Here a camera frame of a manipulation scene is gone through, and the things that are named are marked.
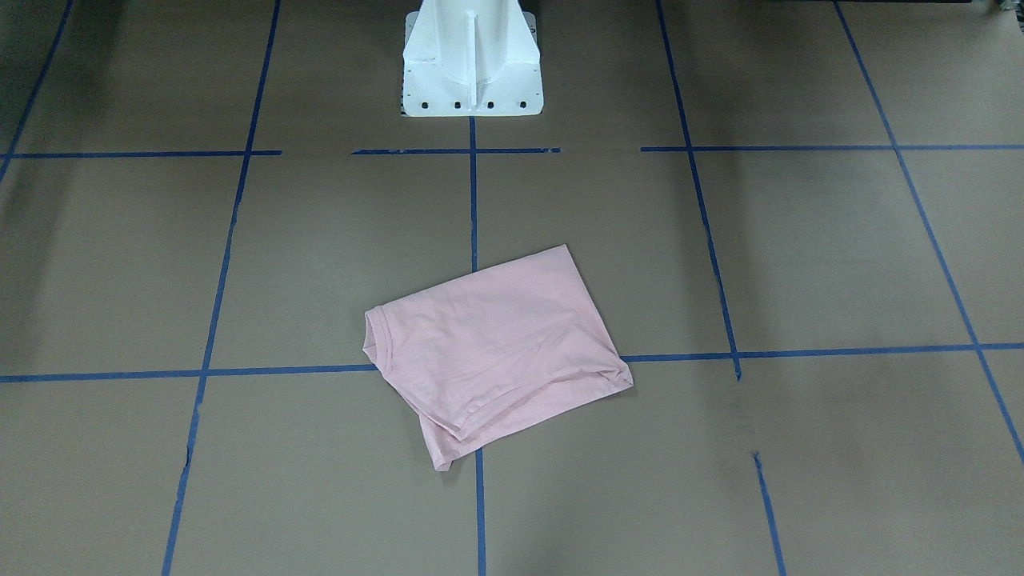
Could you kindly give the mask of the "pink Snoopy t-shirt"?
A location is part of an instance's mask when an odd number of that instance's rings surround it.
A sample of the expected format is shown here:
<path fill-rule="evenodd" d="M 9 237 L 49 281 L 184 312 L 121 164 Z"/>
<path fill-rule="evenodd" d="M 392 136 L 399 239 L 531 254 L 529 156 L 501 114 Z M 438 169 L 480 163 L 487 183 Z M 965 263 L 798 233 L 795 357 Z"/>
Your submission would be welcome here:
<path fill-rule="evenodd" d="M 416 413 L 439 474 L 635 383 L 566 245 L 370 308 L 365 328 L 362 353 Z"/>

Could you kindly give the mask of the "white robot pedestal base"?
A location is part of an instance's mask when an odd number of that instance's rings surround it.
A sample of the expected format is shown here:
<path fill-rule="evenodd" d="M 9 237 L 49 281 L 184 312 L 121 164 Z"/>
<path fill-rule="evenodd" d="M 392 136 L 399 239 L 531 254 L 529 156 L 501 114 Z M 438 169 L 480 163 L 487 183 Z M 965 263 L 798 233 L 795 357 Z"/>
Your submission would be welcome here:
<path fill-rule="evenodd" d="M 537 19 L 518 1 L 423 1 L 406 15 L 400 110 L 522 117 L 545 108 Z"/>

